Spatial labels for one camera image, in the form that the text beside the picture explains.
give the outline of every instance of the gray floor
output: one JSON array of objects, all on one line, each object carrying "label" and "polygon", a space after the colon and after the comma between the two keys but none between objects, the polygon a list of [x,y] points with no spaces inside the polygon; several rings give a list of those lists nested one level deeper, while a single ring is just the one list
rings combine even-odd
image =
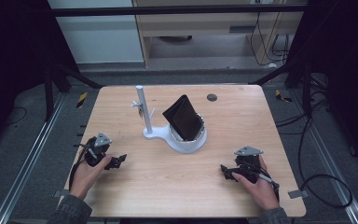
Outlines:
[{"label": "gray floor", "polygon": [[[244,84],[266,75],[273,68],[259,65],[252,57],[249,43],[243,35],[233,36],[193,36],[190,41],[180,38],[156,38],[151,51],[148,68],[122,65],[115,72],[99,73],[85,71],[84,75],[104,85],[137,84],[200,84],[200,83],[239,83]],[[271,80],[263,89],[268,100],[273,118],[276,121],[301,114],[296,99],[300,88],[286,90],[282,84],[284,75]],[[73,88],[63,96],[62,110],[49,133],[37,163],[24,186],[22,194],[14,207],[10,220],[20,223],[44,223],[54,210],[58,199],[51,197],[56,189],[61,189],[71,169],[76,147],[84,132],[82,125],[87,124],[98,90],[71,79]],[[275,91],[281,90],[283,97],[290,97],[292,103],[278,100]],[[79,95],[86,91],[88,97],[82,108],[77,109]],[[322,95],[315,95],[315,102],[323,100]],[[45,116],[43,86],[37,86],[20,94],[16,100],[7,125],[0,134],[0,205],[15,181],[33,143],[42,129]],[[351,156],[349,143],[339,129],[334,115],[328,112],[328,105],[313,112],[312,127],[307,131],[302,147],[301,161],[305,177],[314,174],[329,173],[329,166],[335,164],[343,180],[351,188],[358,204],[358,158]],[[299,175],[297,155],[300,133],[305,120],[278,129],[281,139],[294,171],[296,181],[303,181]],[[321,152],[327,148],[331,156],[326,163],[326,156]],[[318,179],[310,183],[323,198],[333,203],[340,203],[331,180]],[[297,218],[296,223],[358,223],[348,216],[350,209],[335,209],[318,201],[314,196],[304,199],[307,214]],[[103,222],[101,218],[91,221]],[[108,223],[117,221],[108,218]]]}]

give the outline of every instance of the white vertical pole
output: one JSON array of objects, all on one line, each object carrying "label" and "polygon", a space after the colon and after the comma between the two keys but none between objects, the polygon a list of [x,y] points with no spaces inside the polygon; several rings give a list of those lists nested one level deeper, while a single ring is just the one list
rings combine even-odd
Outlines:
[{"label": "white vertical pole", "polygon": [[147,110],[147,104],[146,104],[146,99],[145,99],[145,94],[144,94],[144,87],[138,85],[138,86],[136,86],[136,90],[138,91],[138,97],[139,97],[139,100],[141,101],[140,102],[141,107],[144,111],[144,118],[145,118],[147,133],[152,133],[153,129],[152,129],[152,124],[150,122],[149,111]]}]

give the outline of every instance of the person's right hand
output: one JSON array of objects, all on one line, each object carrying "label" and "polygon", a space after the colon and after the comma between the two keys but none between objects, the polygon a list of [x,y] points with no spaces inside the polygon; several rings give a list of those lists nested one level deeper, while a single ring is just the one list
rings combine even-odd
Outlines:
[{"label": "person's right hand", "polygon": [[[261,167],[267,171],[267,166],[261,156],[259,156],[259,160]],[[232,175],[249,191],[257,205],[264,211],[280,207],[274,189],[269,182],[258,177],[257,182],[254,184],[243,175],[236,173],[233,173]]]}]

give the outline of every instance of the person's left hand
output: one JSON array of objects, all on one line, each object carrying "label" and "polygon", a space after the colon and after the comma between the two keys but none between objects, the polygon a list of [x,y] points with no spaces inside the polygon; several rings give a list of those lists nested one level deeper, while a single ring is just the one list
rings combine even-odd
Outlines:
[{"label": "person's left hand", "polygon": [[87,192],[97,180],[103,168],[112,160],[111,155],[106,155],[96,166],[91,167],[82,161],[75,172],[72,187],[69,193],[84,200]]}]

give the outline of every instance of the sleeve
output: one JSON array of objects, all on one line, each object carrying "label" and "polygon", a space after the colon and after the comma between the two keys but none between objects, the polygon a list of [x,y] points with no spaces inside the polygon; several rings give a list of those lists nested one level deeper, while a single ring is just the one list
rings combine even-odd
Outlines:
[{"label": "sleeve", "polygon": [[48,224],[52,223],[87,223],[92,209],[73,195],[65,196],[51,215]]},{"label": "sleeve", "polygon": [[289,218],[281,207],[264,212],[258,218],[258,222],[264,224],[290,224]]}]

